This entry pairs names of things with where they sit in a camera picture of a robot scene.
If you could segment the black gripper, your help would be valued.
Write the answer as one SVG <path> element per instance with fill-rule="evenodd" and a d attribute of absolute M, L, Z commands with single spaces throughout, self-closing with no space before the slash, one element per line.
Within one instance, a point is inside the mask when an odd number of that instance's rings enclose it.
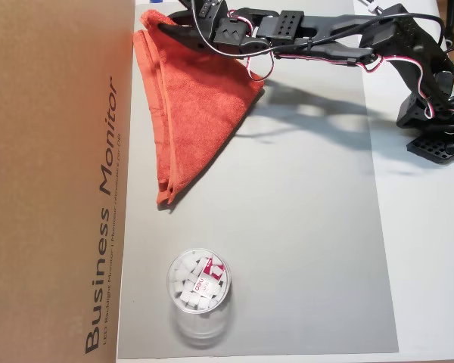
<path fill-rule="evenodd" d="M 162 23 L 158 29 L 186 48 L 212 53 L 214 38 L 222 19 L 227 18 L 226 1 L 180 1 L 184 11 L 171 13 L 173 25 Z"/>

